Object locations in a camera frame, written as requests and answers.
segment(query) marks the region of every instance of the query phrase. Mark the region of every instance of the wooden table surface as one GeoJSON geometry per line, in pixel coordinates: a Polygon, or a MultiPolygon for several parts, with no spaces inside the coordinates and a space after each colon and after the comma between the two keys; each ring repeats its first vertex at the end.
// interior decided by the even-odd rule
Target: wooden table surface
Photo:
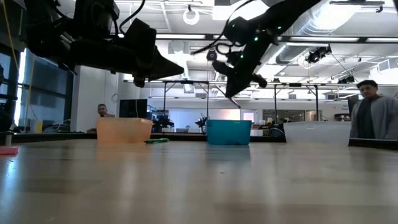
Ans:
{"type": "Polygon", "coordinates": [[[398,153],[380,149],[37,142],[0,174],[4,224],[398,223],[398,153]]]}

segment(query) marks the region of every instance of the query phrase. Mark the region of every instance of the red object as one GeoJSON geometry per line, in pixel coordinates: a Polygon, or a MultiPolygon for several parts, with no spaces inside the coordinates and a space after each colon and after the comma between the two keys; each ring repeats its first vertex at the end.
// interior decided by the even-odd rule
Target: red object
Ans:
{"type": "Polygon", "coordinates": [[[0,146],[0,155],[16,155],[18,146],[0,146]]]}

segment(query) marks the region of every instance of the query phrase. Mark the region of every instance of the yellow cable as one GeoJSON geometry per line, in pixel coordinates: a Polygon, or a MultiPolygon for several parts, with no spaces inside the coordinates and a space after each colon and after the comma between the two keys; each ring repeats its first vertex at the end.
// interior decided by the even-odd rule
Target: yellow cable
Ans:
{"type": "MultiPolygon", "coordinates": [[[[8,38],[10,39],[10,45],[11,45],[11,49],[12,49],[12,56],[14,58],[14,62],[15,65],[17,67],[17,71],[19,73],[19,64],[18,64],[18,60],[17,60],[17,55],[15,54],[15,48],[14,48],[14,43],[12,41],[12,36],[11,36],[11,30],[10,30],[10,23],[8,21],[8,16],[7,16],[7,7],[6,7],[6,1],[4,0],[2,2],[2,7],[4,9],[4,17],[6,18],[6,25],[7,25],[7,31],[8,31],[8,38]]],[[[33,80],[33,71],[34,71],[34,66],[35,66],[35,59],[36,59],[36,55],[33,56],[33,63],[32,63],[32,70],[30,71],[30,86],[29,86],[29,92],[28,92],[28,103],[26,105],[26,114],[25,114],[25,131],[26,131],[26,126],[27,126],[27,113],[28,113],[28,108],[30,108],[32,110],[32,113],[34,115],[34,117],[37,119],[36,114],[32,108],[32,105],[30,104],[30,94],[32,91],[32,80],[33,80]]],[[[26,91],[24,84],[22,84],[22,89],[26,91]]]]}

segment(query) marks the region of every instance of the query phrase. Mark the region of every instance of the man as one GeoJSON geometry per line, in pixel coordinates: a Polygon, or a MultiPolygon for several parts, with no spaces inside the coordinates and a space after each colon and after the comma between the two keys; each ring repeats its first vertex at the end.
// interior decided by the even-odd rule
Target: man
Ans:
{"type": "Polygon", "coordinates": [[[102,118],[104,117],[104,115],[108,114],[108,109],[106,109],[106,105],[103,104],[103,103],[98,105],[97,110],[98,110],[99,116],[102,117],[102,118]]]}
{"type": "MultiPolygon", "coordinates": [[[[106,108],[106,105],[102,103],[102,104],[98,105],[97,112],[98,112],[99,116],[103,118],[105,115],[108,114],[108,109],[106,108]]],[[[97,133],[97,129],[96,128],[91,128],[91,129],[87,130],[86,133],[88,133],[88,134],[96,134],[97,133]]]]}
{"type": "Polygon", "coordinates": [[[354,105],[351,138],[398,140],[398,99],[377,94],[373,80],[357,85],[364,100],[354,105]]]}

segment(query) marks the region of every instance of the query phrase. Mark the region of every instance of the teal plastic container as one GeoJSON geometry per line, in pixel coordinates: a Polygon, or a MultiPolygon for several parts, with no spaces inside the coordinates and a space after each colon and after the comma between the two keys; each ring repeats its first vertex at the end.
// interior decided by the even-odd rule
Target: teal plastic container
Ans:
{"type": "Polygon", "coordinates": [[[211,145],[247,146],[251,121],[207,120],[207,143],[211,145]]]}

